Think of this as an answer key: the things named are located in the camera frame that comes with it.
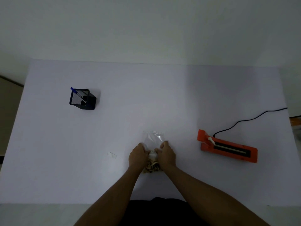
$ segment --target plastic bag of snacks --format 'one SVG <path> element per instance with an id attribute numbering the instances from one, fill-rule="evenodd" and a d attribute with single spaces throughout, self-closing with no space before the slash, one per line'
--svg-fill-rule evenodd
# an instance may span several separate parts
<path id="1" fill-rule="evenodd" d="M 145 150 L 150 150 L 148 155 L 148 165 L 144 168 L 143 173 L 161 171 L 160 165 L 157 161 L 158 155 L 155 152 L 155 148 L 160 148 L 160 145 L 164 142 L 163 133 L 157 131 L 144 131 L 142 140 Z"/>

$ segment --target hand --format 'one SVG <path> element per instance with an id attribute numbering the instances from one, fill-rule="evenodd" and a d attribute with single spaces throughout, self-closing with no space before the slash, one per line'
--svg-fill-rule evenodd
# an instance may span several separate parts
<path id="1" fill-rule="evenodd" d="M 130 153 L 129 167 L 141 173 L 148 164 L 149 153 L 150 151 L 146 151 L 143 144 L 139 143 Z"/>
<path id="2" fill-rule="evenodd" d="M 158 154 L 158 163 L 161 169 L 164 171 L 169 166 L 175 166 L 175 153 L 168 145 L 168 141 L 164 141 L 160 148 L 162 150 L 156 148 L 155 151 Z"/>

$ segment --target blue pen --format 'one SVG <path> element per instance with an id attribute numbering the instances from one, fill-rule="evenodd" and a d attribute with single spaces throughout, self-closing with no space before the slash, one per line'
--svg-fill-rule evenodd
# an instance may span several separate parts
<path id="1" fill-rule="evenodd" d="M 75 89 L 73 89 L 72 87 L 70 89 L 73 91 L 73 93 L 75 93 L 77 96 L 79 96 L 83 102 L 86 103 L 86 101 L 77 93 L 77 91 Z"/>

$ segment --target person's left arm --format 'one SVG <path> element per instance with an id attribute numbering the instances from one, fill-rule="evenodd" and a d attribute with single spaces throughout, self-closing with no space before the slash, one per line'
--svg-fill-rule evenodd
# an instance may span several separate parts
<path id="1" fill-rule="evenodd" d="M 148 154 L 143 145 L 138 144 L 130 153 L 129 168 L 125 174 L 87 209 L 74 226 L 118 225 L 139 174 L 148 163 Z"/>

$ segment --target plastic bag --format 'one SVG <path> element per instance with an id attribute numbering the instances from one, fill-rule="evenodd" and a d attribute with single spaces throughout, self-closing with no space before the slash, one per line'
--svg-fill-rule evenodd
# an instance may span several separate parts
<path id="1" fill-rule="evenodd" d="M 148 165 L 144 168 L 144 173 L 152 173 L 155 171 L 160 171 L 161 168 L 157 162 L 157 153 L 155 148 L 160 148 L 163 143 L 163 133 L 157 131 L 144 131 L 143 139 L 145 150 L 150 150 L 148 155 Z"/>

